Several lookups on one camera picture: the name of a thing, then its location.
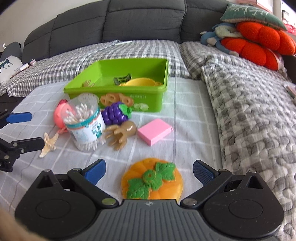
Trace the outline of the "beige starfish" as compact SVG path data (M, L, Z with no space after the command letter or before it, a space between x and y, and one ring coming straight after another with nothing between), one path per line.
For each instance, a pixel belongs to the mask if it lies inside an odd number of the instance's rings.
M54 151L56 149L55 143L59 137L59 133L56 132L53 137L49 137L47 133L44 133L44 147L41 150L41 154L39 154L40 158L43 158L48 154L50 151Z

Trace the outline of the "pink pig toy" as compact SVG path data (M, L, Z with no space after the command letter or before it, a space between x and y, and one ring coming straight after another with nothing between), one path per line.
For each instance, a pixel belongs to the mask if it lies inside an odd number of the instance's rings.
M62 108L67 104L67 102L68 101L66 99L60 100L54 110L53 121L55 125L58 127L58 130L57 130L58 134L67 132L67 128L63 122L62 115L61 115Z

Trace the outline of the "orange pumpkin toy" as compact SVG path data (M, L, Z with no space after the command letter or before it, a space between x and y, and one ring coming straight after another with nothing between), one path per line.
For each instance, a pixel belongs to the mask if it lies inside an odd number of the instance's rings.
M174 163L147 158L130 166L121 178L121 188L124 199L178 201L183 178Z

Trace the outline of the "clear cotton swab jar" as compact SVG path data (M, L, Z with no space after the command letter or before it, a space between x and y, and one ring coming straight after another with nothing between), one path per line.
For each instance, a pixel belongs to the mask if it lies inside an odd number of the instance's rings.
M61 109L61 118L78 150L94 151L105 143L105 122L95 94L82 93L69 100Z

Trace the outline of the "purple grape toy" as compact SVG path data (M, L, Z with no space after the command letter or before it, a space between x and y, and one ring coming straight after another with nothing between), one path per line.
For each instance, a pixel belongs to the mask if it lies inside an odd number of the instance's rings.
M121 101L113 103L111 106L107 106L102 112L104 123L107 126L121 125L125 121L128 121L132 116L132 108L123 104Z

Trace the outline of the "pink sticky note block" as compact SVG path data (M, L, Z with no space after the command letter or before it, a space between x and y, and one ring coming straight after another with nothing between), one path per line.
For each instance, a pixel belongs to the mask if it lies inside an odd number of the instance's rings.
M173 131L173 127L157 118L137 130L138 136L149 146L156 144Z

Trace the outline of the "yellow plastic bowl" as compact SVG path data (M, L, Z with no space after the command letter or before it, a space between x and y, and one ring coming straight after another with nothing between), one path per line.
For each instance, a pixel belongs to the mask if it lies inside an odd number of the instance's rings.
M141 77L141 78L135 78L132 80L129 80L125 83L121 83L119 84L119 86L124 86L124 87L131 87L131 86L160 86L163 85L162 83L158 82L158 81L154 81L151 78L145 78L145 77Z

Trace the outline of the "grey patterned quilt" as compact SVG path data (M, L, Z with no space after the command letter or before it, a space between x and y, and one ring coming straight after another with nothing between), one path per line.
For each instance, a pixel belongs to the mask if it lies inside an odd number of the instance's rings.
M280 240L295 240L295 104L280 73L242 58L209 55L201 67L221 145L234 174L257 171L284 210Z

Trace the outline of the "green plastic storage box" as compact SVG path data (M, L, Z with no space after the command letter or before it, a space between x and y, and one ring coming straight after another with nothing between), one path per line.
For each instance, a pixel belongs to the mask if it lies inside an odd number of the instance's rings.
M102 108L121 101L134 111L157 113L167 90L169 62L162 58L99 60L71 80L64 93L99 97Z

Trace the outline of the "grey checked sofa cover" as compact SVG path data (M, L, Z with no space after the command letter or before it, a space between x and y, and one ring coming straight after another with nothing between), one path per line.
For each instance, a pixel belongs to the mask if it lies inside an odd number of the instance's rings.
M1 95L26 97L38 86L70 81L98 60L123 58L165 58L169 78L200 80L202 66L209 59L231 63L233 57L200 42L178 44L168 40L111 41L94 44L38 61L1 85Z

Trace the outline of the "dark grey sofa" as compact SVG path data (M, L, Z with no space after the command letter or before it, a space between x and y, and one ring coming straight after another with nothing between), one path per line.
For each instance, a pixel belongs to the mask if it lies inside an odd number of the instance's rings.
M78 48L118 40L198 41L220 22L227 1L97 1L70 9L26 38L23 60L36 63Z

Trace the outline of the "lower red pumpkin cushion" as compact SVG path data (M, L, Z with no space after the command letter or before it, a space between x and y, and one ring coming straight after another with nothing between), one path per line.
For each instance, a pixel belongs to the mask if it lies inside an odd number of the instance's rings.
M221 44L228 50L237 52L241 58L267 69L278 71L282 66L280 58L273 51L246 39L224 38Z

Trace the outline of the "red pumpkin cushion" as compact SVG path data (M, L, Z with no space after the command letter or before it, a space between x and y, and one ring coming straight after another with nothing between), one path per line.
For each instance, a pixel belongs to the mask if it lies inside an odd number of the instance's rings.
M281 55L295 55L295 41L283 30L257 22L241 22L236 25L241 35Z
M221 44L228 50L237 52L241 58L267 69L278 71L282 66L280 58L273 51L246 39L224 38Z

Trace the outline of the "blue plush monkey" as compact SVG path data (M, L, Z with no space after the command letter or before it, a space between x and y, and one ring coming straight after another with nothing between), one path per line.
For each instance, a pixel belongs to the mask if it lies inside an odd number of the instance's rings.
M234 24L231 23L220 23L212 27L212 32L201 32L200 42L203 45L207 45L210 47L216 47L218 50L227 53L229 55L239 57L239 54L236 51L229 50L225 48L221 41L224 38L243 38L241 33L239 33Z

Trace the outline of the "white bookshelf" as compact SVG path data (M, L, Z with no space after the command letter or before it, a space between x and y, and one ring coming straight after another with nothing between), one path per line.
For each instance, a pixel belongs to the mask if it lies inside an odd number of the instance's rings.
M255 1L266 11L272 12L287 26L288 33L295 35L295 1Z

